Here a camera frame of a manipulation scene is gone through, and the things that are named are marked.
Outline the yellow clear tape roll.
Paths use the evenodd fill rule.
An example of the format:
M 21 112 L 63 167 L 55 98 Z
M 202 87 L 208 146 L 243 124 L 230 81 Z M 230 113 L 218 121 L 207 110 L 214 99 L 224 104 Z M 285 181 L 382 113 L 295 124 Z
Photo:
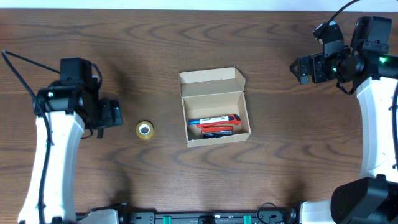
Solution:
M 150 139 L 154 135 L 154 128 L 149 121 L 141 121 L 136 126 L 136 134 L 141 139 Z

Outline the blue whiteboard marker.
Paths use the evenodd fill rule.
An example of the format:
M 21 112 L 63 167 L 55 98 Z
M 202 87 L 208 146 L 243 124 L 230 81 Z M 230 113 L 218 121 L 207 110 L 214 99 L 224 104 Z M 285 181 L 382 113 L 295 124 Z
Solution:
M 212 118 L 203 118 L 203 119 L 191 119 L 188 121 L 189 125 L 196 125 L 196 124 L 209 124 L 209 123 L 218 123 L 223 121 L 231 121 L 234 118 L 230 116 L 219 116 L 219 117 L 212 117 Z

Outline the orange utility knife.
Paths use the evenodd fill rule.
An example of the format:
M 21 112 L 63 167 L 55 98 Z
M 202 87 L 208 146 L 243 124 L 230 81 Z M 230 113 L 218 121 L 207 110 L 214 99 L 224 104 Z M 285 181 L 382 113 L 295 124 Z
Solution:
M 217 126 L 222 124 L 240 125 L 241 119 L 236 114 L 229 114 L 226 116 L 218 116 L 212 118 L 203 118 L 190 121 L 190 125 L 195 125 L 198 128 Z

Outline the orange and black stapler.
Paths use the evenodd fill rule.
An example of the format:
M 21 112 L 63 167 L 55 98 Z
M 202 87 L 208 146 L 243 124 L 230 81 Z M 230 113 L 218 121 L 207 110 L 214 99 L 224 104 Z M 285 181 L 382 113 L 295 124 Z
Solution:
M 223 136 L 230 136 L 232 133 L 232 126 L 209 126 L 201 129 L 203 138 L 220 138 Z

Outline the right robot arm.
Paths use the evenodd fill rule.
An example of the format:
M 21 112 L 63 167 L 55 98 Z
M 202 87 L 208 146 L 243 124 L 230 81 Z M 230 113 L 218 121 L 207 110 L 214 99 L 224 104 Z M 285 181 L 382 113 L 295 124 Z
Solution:
M 313 32 L 320 53 L 298 58 L 290 71 L 299 83 L 335 80 L 359 101 L 363 158 L 358 180 L 337 187 L 331 198 L 303 202 L 299 223 L 397 222 L 397 57 L 389 53 L 392 21 L 360 17 L 349 45 L 334 21 Z

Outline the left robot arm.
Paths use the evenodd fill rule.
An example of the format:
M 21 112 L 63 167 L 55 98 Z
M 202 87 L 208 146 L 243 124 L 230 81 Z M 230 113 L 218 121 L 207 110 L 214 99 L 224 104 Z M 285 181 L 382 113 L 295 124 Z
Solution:
M 85 130 L 103 137 L 123 123 L 119 100 L 99 98 L 98 67 L 82 58 L 60 61 L 60 78 L 34 101 L 37 147 L 32 177 L 18 223 L 75 223 L 75 169 Z

